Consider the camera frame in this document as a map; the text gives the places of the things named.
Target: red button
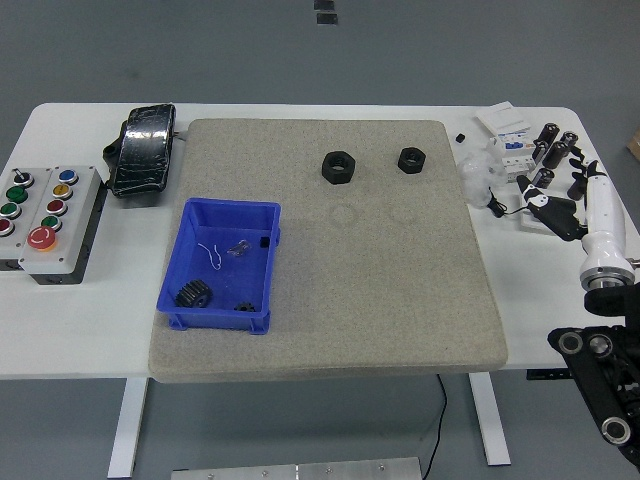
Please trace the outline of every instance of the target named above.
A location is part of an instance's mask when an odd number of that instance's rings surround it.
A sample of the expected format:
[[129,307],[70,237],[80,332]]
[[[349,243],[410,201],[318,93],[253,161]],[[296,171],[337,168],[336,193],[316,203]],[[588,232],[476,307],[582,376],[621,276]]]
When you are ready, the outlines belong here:
[[62,200],[52,200],[47,204],[47,213],[52,215],[64,215],[67,205]]
[[11,220],[0,218],[0,237],[6,237],[13,232],[15,226]]
[[51,227],[38,227],[29,232],[27,243],[36,250],[46,250],[56,241],[56,232]]

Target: blue button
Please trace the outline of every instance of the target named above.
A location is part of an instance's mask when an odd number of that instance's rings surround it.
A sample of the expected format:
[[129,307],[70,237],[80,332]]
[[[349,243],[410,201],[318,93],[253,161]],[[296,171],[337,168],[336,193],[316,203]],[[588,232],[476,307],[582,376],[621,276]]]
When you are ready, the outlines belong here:
[[58,175],[58,179],[63,183],[73,184],[78,181],[78,174],[75,170],[64,170]]

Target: green button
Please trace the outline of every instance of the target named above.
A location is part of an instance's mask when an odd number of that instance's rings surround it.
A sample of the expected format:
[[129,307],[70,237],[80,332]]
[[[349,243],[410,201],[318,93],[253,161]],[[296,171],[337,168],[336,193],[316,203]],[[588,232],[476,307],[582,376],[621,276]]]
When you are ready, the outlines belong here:
[[22,203],[24,202],[29,194],[22,187],[11,187],[7,190],[7,198],[12,202]]
[[56,227],[60,223],[60,219],[55,215],[49,215],[48,217],[44,217],[40,222],[40,225],[43,227],[51,227],[56,230]]
[[0,215],[3,217],[14,217],[16,212],[20,207],[13,202],[5,203],[2,207],[0,207]]

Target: small gear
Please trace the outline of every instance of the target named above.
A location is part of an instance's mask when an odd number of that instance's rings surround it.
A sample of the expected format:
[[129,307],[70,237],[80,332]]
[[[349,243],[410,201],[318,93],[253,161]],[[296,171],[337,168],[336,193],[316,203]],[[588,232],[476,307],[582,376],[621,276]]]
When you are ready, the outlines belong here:
[[176,305],[187,308],[204,308],[213,298],[209,285],[202,280],[192,280],[180,289],[176,295]]
[[254,307],[249,302],[239,303],[233,309],[238,310],[239,312],[255,312],[256,311],[256,307]]

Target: white electrical component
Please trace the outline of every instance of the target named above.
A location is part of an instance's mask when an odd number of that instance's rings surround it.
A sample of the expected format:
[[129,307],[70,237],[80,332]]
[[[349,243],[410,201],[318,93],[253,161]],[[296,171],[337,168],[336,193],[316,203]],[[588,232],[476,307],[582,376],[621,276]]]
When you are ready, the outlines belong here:
[[510,102],[481,108],[476,112],[476,117],[493,135],[523,132],[531,128],[531,124]]
[[[88,260],[85,245],[90,219],[104,202],[94,167],[56,167],[29,229],[19,264],[38,283],[80,283]],[[97,220],[91,227],[92,235]]]
[[0,206],[0,270],[19,270],[18,259],[51,177],[50,168],[12,170]]
[[487,143],[487,151],[502,161],[507,171],[507,183],[515,182],[518,175],[527,175],[535,168],[535,148],[526,132],[500,134]]

